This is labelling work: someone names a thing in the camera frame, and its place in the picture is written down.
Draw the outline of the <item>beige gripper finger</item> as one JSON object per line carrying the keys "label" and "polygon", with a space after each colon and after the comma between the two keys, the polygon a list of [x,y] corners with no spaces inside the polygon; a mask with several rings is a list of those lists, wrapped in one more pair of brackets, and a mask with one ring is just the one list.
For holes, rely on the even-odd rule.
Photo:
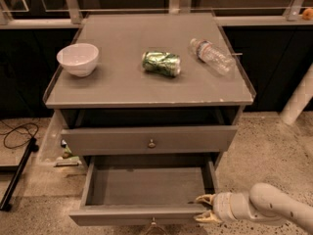
{"label": "beige gripper finger", "polygon": [[212,211],[205,211],[194,217],[194,220],[199,223],[221,223],[222,220]]}
{"label": "beige gripper finger", "polygon": [[214,194],[204,194],[196,197],[195,202],[198,204],[209,204],[213,205],[215,195]]}

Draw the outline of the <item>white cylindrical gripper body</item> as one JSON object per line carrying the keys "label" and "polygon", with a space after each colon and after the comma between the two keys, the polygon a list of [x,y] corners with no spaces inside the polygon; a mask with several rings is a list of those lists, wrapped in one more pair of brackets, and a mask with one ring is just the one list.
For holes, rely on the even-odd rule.
{"label": "white cylindrical gripper body", "polygon": [[218,193],[213,198],[213,212],[224,222],[251,218],[248,192]]}

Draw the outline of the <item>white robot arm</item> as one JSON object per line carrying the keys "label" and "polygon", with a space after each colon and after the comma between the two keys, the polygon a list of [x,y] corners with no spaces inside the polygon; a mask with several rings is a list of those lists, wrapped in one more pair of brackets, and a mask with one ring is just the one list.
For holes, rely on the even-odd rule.
{"label": "white robot arm", "polygon": [[202,223],[248,220],[313,228],[312,72],[301,79],[280,114],[245,114],[231,150],[217,169],[217,192],[198,198],[211,209]]}

